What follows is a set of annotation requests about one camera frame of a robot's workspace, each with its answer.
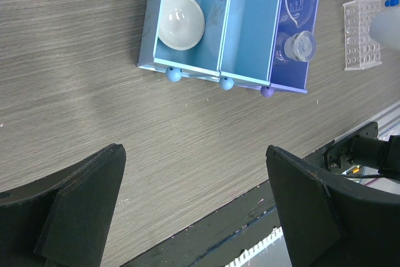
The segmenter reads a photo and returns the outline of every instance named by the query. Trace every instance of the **light blue compartment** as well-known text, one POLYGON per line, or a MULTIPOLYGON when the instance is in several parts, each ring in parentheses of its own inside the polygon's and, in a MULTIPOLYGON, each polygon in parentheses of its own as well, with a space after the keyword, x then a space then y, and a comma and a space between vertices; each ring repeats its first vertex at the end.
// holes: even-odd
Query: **light blue compartment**
POLYGON ((235 85, 269 86, 281 0, 231 0, 221 77, 235 85))
POLYGON ((147 0, 140 68, 166 72, 167 68, 182 70, 187 78, 219 80, 222 44, 230 0, 195 0, 206 21, 204 36, 194 48, 177 51, 158 39, 163 0, 147 0))

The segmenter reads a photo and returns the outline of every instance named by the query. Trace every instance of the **white bowl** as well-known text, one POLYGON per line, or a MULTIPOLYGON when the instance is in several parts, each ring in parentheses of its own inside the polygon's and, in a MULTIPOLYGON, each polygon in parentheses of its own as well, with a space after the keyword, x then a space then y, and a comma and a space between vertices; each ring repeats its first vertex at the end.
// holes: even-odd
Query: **white bowl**
POLYGON ((158 37, 168 47, 188 50, 204 34, 204 15, 195 0, 164 0, 158 37))

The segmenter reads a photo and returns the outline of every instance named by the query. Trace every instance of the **blue drawer box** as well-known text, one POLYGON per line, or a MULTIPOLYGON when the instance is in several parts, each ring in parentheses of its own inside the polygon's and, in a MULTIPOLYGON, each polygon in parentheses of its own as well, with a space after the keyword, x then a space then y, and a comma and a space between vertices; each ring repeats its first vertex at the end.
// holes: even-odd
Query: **blue drawer box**
POLYGON ((309 63, 275 66, 275 44, 279 31, 289 35, 314 31, 318 0, 301 28, 282 22, 285 0, 195 1, 204 14, 204 36, 192 49, 178 51, 158 39, 163 0, 147 0, 140 68, 166 72, 170 79, 174 73, 173 81, 184 76, 219 82, 223 89, 234 85, 258 89, 264 96, 274 91, 307 92, 309 63))

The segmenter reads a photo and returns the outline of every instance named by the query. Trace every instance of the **black cable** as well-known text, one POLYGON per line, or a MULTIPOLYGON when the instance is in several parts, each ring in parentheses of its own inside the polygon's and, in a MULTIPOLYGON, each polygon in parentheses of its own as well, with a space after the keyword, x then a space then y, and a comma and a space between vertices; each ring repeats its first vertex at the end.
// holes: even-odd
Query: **black cable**
POLYGON ((384 178, 383 174, 370 174, 370 175, 344 175, 341 174, 344 178, 355 178, 355 179, 368 179, 368 178, 384 178))

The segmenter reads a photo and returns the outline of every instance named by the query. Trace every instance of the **wood grain surface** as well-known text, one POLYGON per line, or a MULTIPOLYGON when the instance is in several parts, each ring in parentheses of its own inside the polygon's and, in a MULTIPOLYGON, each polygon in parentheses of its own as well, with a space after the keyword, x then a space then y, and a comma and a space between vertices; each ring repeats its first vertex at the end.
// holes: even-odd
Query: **wood grain surface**
POLYGON ((0 0, 0 190, 122 143, 102 265, 132 259, 268 178, 269 144, 303 156, 399 100, 399 53, 344 71, 347 1, 320 0, 309 94, 263 99, 138 69, 146 0, 0 0))

